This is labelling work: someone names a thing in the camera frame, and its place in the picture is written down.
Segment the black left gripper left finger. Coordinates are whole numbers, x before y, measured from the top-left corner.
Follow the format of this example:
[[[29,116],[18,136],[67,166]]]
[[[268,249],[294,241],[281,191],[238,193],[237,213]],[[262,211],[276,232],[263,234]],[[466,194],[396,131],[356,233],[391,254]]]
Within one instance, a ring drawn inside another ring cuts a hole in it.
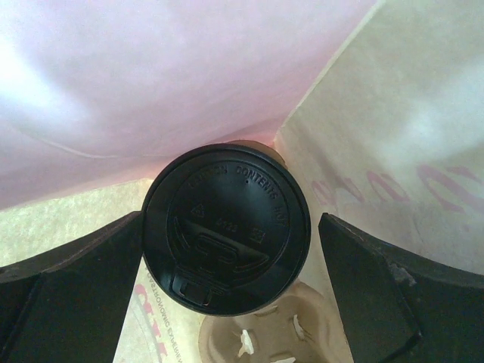
[[[3,362],[112,362],[142,257],[142,215],[1,268]]]

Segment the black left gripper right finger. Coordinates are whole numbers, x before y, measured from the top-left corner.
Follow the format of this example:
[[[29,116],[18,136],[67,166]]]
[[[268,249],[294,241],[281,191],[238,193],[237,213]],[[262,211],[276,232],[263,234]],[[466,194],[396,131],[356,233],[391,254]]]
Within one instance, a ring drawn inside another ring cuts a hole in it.
[[[483,277],[325,213],[321,247],[355,362],[481,362]]]

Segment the black coffee cup lid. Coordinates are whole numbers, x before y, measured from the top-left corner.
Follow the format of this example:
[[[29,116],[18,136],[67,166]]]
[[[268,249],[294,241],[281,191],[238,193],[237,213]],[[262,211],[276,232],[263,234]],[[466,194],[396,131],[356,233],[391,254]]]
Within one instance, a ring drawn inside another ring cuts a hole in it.
[[[142,215],[151,276],[172,300],[204,315],[268,306],[309,253],[303,192],[282,156],[257,141],[182,154],[154,179]]]

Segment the pink paper gift bag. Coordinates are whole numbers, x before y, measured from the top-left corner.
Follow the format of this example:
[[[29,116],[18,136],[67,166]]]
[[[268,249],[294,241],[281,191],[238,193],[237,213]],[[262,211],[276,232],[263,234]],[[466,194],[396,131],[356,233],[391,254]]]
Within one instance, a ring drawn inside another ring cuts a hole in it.
[[[173,160],[239,140],[277,151],[309,208],[282,295],[337,307],[325,213],[483,277],[481,1],[1,3],[1,268],[142,215]],[[202,362],[215,315],[161,290],[142,229],[112,362]]]

